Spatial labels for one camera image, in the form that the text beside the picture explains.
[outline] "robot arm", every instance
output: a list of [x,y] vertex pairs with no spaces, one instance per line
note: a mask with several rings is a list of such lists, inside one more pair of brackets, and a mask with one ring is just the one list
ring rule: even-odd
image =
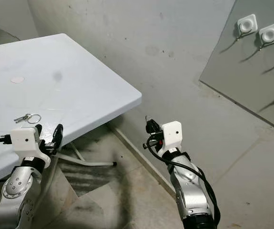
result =
[[21,164],[2,187],[0,229],[30,228],[41,192],[41,174],[61,145],[62,129],[59,124],[48,144],[39,139],[41,125],[11,131],[10,138]]
[[[216,229],[220,212],[214,192],[203,171],[191,163],[187,153],[181,152],[182,127],[180,122],[163,124],[154,121],[146,123],[151,134],[144,149],[168,165],[171,182],[176,191],[176,202],[185,229]],[[214,220],[208,199],[214,205]]]

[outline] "tiled floor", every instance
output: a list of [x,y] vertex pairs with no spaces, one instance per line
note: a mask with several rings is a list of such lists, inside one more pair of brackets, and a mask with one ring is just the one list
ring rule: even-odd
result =
[[[88,161],[118,165],[83,167],[59,159],[32,229],[183,228],[174,199],[106,126],[74,144]],[[69,146],[63,153],[74,156]]]

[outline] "white plastic table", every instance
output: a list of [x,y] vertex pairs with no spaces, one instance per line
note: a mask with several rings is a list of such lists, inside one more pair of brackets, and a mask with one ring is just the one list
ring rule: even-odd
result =
[[[13,120],[39,113],[41,137],[51,141],[61,123],[65,145],[139,105],[141,98],[66,34],[0,45],[0,135],[35,126]],[[0,178],[17,164],[12,146],[0,143]]]

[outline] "baseboard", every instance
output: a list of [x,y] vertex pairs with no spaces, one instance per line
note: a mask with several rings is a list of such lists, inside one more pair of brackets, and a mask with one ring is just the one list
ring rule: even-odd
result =
[[108,123],[107,126],[120,139],[120,141],[132,152],[132,154],[140,161],[140,163],[152,174],[152,176],[160,183],[160,185],[175,198],[174,187],[163,177],[163,175],[152,165],[152,163],[137,149],[137,147],[123,134],[123,132]]

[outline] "key ring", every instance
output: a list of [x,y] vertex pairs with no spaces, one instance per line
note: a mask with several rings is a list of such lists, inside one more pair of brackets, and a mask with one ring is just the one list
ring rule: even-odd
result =
[[[29,119],[31,119],[33,116],[38,116],[39,119],[36,120],[35,122],[30,122]],[[23,120],[26,120],[26,121],[27,121],[28,123],[30,123],[30,124],[35,124],[35,123],[38,123],[38,122],[41,120],[41,116],[40,116],[39,114],[25,114],[25,115],[22,116],[22,117],[19,117],[19,118],[14,119],[14,121],[15,121],[16,123],[19,123],[19,122],[21,122],[21,121],[23,121]]]
[[[35,122],[30,122],[29,119],[31,119],[33,116],[38,116],[39,119]],[[39,114],[30,114],[29,118],[27,119],[27,122],[30,123],[30,124],[35,124],[35,123],[38,123],[40,120],[41,120],[41,116]]]

